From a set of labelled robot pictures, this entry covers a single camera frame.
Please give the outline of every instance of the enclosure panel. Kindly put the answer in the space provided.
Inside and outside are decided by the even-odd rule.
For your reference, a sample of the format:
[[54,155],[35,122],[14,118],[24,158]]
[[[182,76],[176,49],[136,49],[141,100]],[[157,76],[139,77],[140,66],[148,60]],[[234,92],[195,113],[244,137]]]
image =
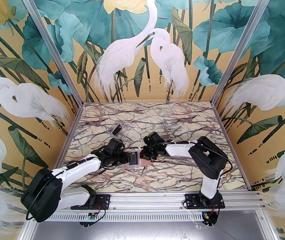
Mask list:
[[254,190],[262,192],[285,239],[285,0],[271,0],[260,24],[270,33],[251,45],[216,108]]
[[[34,1],[79,93],[91,102],[209,100],[257,3]],[[168,36],[154,38],[154,49],[150,40],[136,49],[154,27],[167,30]],[[250,43],[268,34],[267,24],[259,24]]]
[[77,110],[22,0],[0,0],[0,239],[17,237],[20,197],[55,165]]

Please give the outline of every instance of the marble surface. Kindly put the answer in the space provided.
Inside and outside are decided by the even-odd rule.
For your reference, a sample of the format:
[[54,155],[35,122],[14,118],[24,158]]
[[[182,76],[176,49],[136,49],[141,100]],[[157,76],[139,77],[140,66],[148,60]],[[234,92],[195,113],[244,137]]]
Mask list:
[[[108,130],[116,122],[126,127],[125,136],[120,138],[126,151],[144,146],[143,138],[153,131],[164,140],[208,137],[219,144],[233,164],[233,170],[223,176],[219,188],[246,189],[209,102],[88,104],[64,163],[81,159],[92,150],[106,145],[111,139]],[[197,191],[202,183],[202,173],[191,158],[158,156],[157,161],[150,165],[100,169],[80,178],[71,187],[84,183],[97,192]]]

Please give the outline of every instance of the egret beak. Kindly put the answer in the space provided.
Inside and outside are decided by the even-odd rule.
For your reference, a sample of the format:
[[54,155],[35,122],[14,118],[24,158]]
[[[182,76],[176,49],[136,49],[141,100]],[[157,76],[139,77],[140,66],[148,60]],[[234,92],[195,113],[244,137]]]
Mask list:
[[142,40],[137,46],[136,46],[136,48],[138,47],[138,46],[140,46],[141,44],[143,44],[144,42],[146,42],[151,36],[153,36],[155,33],[150,33],[150,34],[148,34],[146,37],[145,37],[145,39],[144,40]]

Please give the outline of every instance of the wallpaper mural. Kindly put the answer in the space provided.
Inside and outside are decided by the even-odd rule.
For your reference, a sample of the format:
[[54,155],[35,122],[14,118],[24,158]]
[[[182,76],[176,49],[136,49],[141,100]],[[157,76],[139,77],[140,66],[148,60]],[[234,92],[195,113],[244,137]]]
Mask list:
[[285,0],[271,0],[259,24],[270,27],[267,39],[238,62],[216,107],[285,239]]
[[[209,100],[257,2],[34,1],[89,102]],[[25,31],[34,49],[46,53],[37,33]],[[269,31],[259,24],[250,45],[266,41]],[[26,53],[27,63],[43,69]]]
[[27,212],[20,197],[38,170],[54,166],[78,110],[35,42],[46,49],[22,1],[0,0],[0,239],[17,237]]

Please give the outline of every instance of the metal base plate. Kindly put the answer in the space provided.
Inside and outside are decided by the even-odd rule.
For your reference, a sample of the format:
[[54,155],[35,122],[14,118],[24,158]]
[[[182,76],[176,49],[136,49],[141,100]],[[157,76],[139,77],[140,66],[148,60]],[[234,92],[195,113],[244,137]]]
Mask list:
[[199,194],[185,194],[185,198],[185,204],[187,209],[208,209],[213,208],[213,205],[215,205],[215,209],[225,208],[223,197],[219,192],[213,197],[213,199],[210,200],[210,207],[204,207],[202,205]]
[[[100,206],[102,208],[105,208],[105,210],[109,209],[109,203],[110,203],[110,195],[109,194],[97,194],[96,195],[96,201],[95,203],[99,202]],[[84,205],[74,205],[70,207],[71,210],[98,210],[99,206],[96,204],[94,207],[91,207],[88,209]]]

